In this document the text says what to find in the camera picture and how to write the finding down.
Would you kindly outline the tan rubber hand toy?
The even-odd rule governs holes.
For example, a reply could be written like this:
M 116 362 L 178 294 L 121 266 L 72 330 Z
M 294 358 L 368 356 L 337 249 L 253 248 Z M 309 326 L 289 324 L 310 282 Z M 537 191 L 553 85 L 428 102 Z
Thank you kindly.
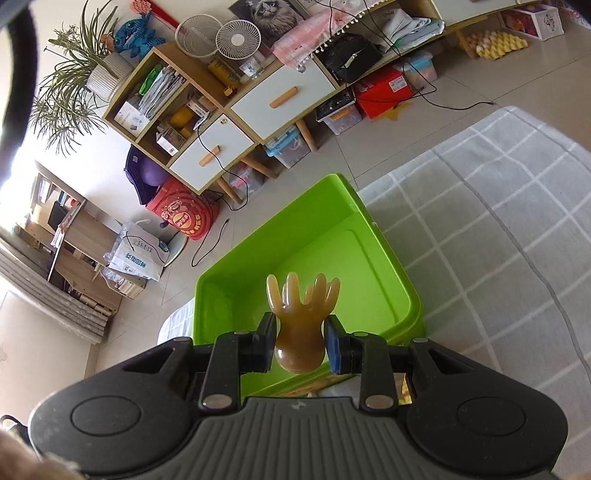
M 324 361 L 325 339 L 322 324 L 338 303 L 341 281 L 315 276 L 301 298 L 297 273 L 287 274 L 280 286 L 275 275 L 266 278 L 266 296 L 270 311 L 280 321 L 274 354 L 280 367 L 293 374 L 314 371 Z

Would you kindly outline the green plastic storage box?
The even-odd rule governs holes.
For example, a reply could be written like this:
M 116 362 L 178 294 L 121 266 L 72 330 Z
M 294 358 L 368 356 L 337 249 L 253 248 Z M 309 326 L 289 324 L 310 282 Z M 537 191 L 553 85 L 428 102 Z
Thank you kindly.
M 385 236 L 349 182 L 322 178 L 202 273 L 195 284 L 193 341 L 252 331 L 269 310 L 266 278 L 319 273 L 339 279 L 335 315 L 346 331 L 407 345 L 424 335 L 422 302 Z

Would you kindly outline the red printed bag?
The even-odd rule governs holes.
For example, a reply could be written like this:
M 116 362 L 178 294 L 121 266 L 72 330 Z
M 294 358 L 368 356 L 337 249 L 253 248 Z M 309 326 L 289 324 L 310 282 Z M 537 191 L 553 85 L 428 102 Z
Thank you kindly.
M 191 240 L 204 238 L 219 214 L 214 200 L 195 194 L 175 177 L 160 186 L 146 207 Z

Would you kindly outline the white paper shopping bag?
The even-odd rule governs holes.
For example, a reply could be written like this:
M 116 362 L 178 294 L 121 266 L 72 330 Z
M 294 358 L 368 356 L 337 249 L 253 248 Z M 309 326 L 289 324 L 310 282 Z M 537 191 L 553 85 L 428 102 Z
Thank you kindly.
M 103 258 L 113 271 L 159 281 L 169 254 L 166 243 L 139 225 L 126 222 Z

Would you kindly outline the grey checked table cloth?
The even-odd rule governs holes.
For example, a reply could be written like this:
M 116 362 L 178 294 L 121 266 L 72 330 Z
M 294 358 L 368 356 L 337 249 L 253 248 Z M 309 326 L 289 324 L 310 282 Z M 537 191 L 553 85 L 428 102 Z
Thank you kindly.
M 590 470 L 590 154 L 499 109 L 385 174 L 363 203 L 423 302 L 428 336 L 545 393 Z

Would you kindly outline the wooden desk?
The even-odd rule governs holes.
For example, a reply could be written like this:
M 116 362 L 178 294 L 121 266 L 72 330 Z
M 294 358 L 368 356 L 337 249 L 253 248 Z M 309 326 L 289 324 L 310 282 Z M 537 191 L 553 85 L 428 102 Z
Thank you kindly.
M 40 254 L 41 276 L 99 314 L 113 317 L 124 298 L 133 300 L 146 282 L 107 269 L 105 255 L 117 234 L 84 197 L 42 166 L 17 234 Z

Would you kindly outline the wooden white drawer cabinet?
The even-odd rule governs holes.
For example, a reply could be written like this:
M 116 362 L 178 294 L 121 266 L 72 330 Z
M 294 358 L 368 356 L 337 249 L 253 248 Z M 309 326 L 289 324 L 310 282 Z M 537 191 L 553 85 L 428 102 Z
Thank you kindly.
M 301 69 L 273 60 L 258 78 L 226 96 L 221 81 L 204 62 L 190 58 L 173 42 L 164 43 L 152 48 L 115 91 L 103 120 L 152 161 L 200 193 L 212 184 L 222 185 L 225 169 L 237 162 L 249 163 L 249 153 L 256 146 L 266 144 L 291 125 L 297 126 L 308 146 L 314 147 L 315 140 L 304 125 L 308 113 L 342 91 L 359 87 L 382 69 L 405 62 L 414 51 L 393 47 L 358 79 L 344 81 L 336 78 L 322 60 L 327 50 L 325 45 L 315 50 Z M 183 81 L 157 107 L 154 116 L 132 133 L 116 121 L 116 114 L 159 63 L 171 67 Z M 170 118 L 190 95 L 207 98 L 214 109 L 180 149 L 170 155 L 158 146 L 156 127 L 159 121 Z

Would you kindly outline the red cardboard box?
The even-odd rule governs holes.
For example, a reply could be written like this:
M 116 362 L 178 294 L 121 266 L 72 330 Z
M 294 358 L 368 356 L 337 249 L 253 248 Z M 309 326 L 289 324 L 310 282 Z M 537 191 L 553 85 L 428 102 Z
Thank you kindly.
M 384 66 L 359 80 L 355 89 L 356 103 L 370 119 L 397 107 L 414 94 L 404 74 L 393 66 Z

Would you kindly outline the black bag on shelf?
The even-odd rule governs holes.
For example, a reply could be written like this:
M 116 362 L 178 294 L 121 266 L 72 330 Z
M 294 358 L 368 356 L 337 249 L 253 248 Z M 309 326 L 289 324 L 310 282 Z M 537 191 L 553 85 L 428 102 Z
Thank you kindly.
M 318 54 L 329 73 L 339 82 L 347 84 L 358 81 L 382 57 L 377 45 L 359 34 L 339 36 Z

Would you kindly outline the pink checked cloth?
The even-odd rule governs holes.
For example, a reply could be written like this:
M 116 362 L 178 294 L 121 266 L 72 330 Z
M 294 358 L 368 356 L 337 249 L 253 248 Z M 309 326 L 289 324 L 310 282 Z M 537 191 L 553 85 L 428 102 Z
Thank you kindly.
M 284 66 L 295 70 L 304 67 L 311 56 L 342 34 L 349 24 L 356 23 L 367 12 L 362 5 L 322 5 L 320 11 L 274 42 L 271 53 Z

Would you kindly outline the white desk fan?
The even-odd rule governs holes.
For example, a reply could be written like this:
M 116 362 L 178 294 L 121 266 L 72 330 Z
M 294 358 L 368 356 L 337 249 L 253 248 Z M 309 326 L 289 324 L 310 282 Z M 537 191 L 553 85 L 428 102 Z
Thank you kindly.
M 259 51 L 262 34 L 252 22 L 237 19 L 226 22 L 215 36 L 218 52 L 231 60 L 249 59 Z

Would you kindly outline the potted green plant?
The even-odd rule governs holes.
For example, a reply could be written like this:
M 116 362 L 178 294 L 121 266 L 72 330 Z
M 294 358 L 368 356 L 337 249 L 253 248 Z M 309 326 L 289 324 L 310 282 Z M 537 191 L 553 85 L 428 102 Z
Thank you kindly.
M 60 60 L 39 83 L 29 126 L 47 148 L 62 156 L 74 153 L 82 136 L 104 130 L 97 113 L 103 102 L 87 82 L 97 67 L 114 72 L 106 64 L 106 57 L 114 51 L 106 37 L 115 31 L 117 22 L 117 7 L 112 2 L 93 13 L 84 5 L 76 25 L 60 26 L 48 40 L 50 51 Z

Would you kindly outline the blue plush toy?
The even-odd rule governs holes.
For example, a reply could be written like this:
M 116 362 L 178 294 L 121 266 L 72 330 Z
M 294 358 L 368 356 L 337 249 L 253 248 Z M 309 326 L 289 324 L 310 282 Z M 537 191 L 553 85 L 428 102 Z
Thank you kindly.
M 166 42 L 149 27 L 151 13 L 140 13 L 139 17 L 125 21 L 114 33 L 114 51 L 129 52 L 131 58 L 143 59 L 152 48 Z

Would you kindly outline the framed cat picture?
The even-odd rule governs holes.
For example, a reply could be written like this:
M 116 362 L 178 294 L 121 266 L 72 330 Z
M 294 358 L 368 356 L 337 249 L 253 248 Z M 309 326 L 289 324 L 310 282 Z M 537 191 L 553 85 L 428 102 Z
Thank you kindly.
M 284 0 L 235 1 L 229 6 L 229 11 L 238 19 L 256 25 L 267 48 L 273 47 L 277 40 L 305 19 L 300 10 Z

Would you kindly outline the yellow egg tray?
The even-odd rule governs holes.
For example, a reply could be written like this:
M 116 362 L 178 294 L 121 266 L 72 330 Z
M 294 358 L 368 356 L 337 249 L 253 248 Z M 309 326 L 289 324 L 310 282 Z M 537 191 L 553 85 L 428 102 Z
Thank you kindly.
M 526 39 L 503 30 L 474 33 L 467 38 L 467 42 L 478 57 L 490 61 L 529 47 Z

